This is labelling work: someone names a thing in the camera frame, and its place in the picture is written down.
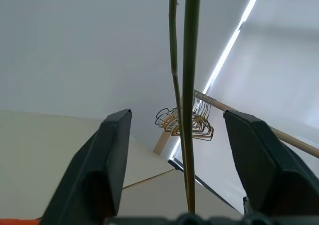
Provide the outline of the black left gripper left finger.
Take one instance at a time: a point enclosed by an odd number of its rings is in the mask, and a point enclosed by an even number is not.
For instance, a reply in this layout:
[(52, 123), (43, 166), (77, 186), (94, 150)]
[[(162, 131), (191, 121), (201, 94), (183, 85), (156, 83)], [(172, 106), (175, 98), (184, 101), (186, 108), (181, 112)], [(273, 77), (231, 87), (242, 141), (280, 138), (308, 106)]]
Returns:
[(42, 225), (102, 225), (118, 214), (128, 159), (132, 112), (110, 114), (69, 163)]

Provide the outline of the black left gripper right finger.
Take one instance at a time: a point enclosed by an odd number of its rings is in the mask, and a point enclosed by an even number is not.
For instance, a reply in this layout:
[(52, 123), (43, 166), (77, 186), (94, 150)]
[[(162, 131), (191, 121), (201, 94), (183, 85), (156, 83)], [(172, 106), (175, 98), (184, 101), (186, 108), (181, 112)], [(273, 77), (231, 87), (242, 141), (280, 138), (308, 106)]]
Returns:
[(242, 225), (317, 225), (319, 179), (261, 119), (224, 112), (237, 173), (250, 204)]

